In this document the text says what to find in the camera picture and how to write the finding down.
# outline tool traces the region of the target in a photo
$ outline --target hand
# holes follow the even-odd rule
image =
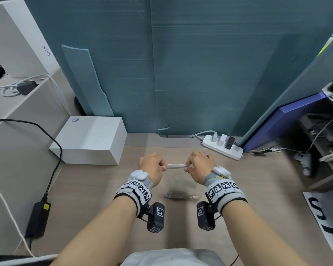
[[[166,167],[164,158],[154,152],[139,159],[137,170],[148,173],[148,178],[151,179],[153,187],[155,187],[159,184]]]
[[[186,164],[192,164],[194,167],[185,167],[184,171],[191,174],[196,183],[205,184],[206,176],[217,167],[214,158],[211,155],[206,155],[204,152],[194,151],[187,159]]]

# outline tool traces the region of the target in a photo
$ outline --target game controller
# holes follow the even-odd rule
[[[294,159],[302,165],[302,172],[305,176],[311,177],[311,154],[309,152],[297,152]]]

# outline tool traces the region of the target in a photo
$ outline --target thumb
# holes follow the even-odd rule
[[[193,174],[195,172],[195,168],[187,166],[187,167],[184,167],[184,171],[189,174]]]

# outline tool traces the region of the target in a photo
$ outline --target power strip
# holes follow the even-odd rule
[[[242,157],[243,155],[243,149],[240,148],[239,146],[236,146],[236,145],[232,145],[231,149],[227,149],[224,147],[224,143],[220,146],[220,145],[217,145],[217,142],[219,141],[219,139],[217,139],[217,142],[211,142],[211,138],[212,136],[211,135],[206,135],[204,140],[201,142],[201,144],[204,146],[204,147],[207,147],[209,149],[212,149],[218,153],[221,153],[227,157],[230,157],[232,159],[235,159],[235,160],[240,160],[240,158]]]

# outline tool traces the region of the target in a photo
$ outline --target white sign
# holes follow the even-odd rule
[[[323,214],[322,205],[320,203],[322,194],[315,192],[303,192],[303,195],[305,196],[307,204],[310,207],[312,214],[315,216],[324,237],[333,251],[333,225],[331,220]]]

